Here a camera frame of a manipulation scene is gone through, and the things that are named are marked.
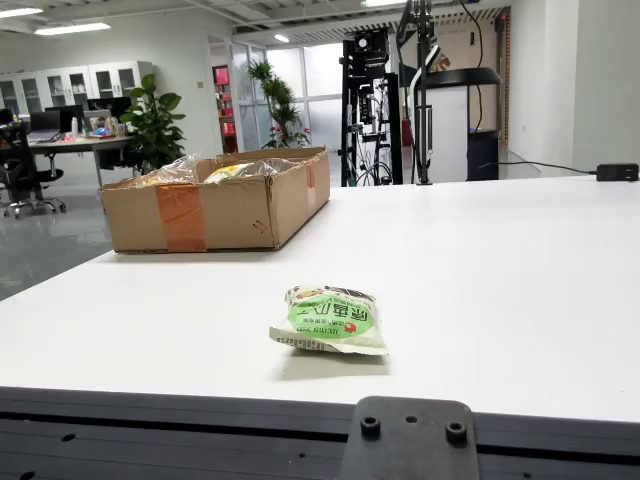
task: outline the black metal bracket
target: black metal bracket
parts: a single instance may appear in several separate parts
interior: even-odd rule
[[[338,478],[479,480],[473,414],[458,402],[365,398]]]

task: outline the snack package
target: snack package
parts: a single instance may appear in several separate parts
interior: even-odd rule
[[[217,169],[204,181],[219,184],[228,178],[249,178],[265,175],[277,175],[295,167],[295,162],[284,158],[265,158],[251,163],[240,163]]]
[[[237,165],[229,165],[228,167],[222,167],[209,175],[204,181],[205,184],[220,183],[226,178],[232,178],[238,176],[250,163],[239,163]]]
[[[376,299],[328,286],[295,287],[287,291],[289,314],[269,337],[306,350],[388,355],[376,324]]]

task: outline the table surface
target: table surface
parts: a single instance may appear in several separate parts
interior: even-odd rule
[[[587,177],[334,189],[280,251],[111,252],[3,301],[0,385],[640,421],[639,217]],[[309,283],[375,295],[390,355],[270,340]]]
[[[55,150],[68,150],[68,149],[86,149],[91,151],[96,146],[108,146],[115,148],[116,145],[126,145],[129,143],[132,137],[115,137],[105,138],[100,140],[98,138],[80,138],[74,142],[45,142],[45,143],[30,143],[29,148],[32,151],[35,150],[47,150],[54,152]]]

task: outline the green label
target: green label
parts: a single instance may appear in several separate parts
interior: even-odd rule
[[[373,326],[369,309],[335,295],[318,295],[293,305],[289,321],[298,333],[313,338],[349,338]]]

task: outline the ceiling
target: ceiling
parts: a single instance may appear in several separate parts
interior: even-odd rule
[[[457,0],[433,3],[437,22],[468,21]],[[479,0],[468,8],[478,17],[493,18],[510,4],[511,0]],[[275,33],[302,43],[341,40],[350,31],[371,26],[393,28],[403,5],[366,8],[361,0],[0,0],[0,10],[24,7],[43,12],[0,19],[0,30],[30,34],[44,26],[206,10],[230,21],[236,41],[280,45]]]

